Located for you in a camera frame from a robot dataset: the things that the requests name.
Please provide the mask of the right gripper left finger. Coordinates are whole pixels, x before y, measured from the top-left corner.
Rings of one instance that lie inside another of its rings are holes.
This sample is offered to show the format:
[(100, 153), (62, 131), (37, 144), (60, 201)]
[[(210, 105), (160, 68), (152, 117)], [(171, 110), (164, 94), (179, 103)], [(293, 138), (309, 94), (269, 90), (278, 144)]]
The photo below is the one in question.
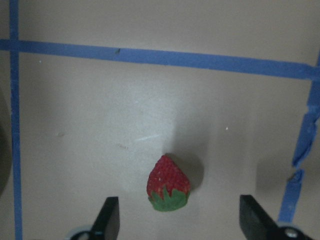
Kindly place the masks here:
[(90, 230), (71, 235), (70, 240), (116, 240), (120, 231), (120, 205), (117, 196), (107, 197)]

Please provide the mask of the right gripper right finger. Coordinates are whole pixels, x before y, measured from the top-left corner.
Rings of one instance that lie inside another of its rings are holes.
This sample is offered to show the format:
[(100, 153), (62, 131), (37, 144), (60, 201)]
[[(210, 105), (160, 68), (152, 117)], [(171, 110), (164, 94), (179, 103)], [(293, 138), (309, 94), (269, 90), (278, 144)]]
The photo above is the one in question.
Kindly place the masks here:
[(252, 195), (239, 197), (239, 225), (247, 240), (310, 240), (292, 224), (276, 223)]

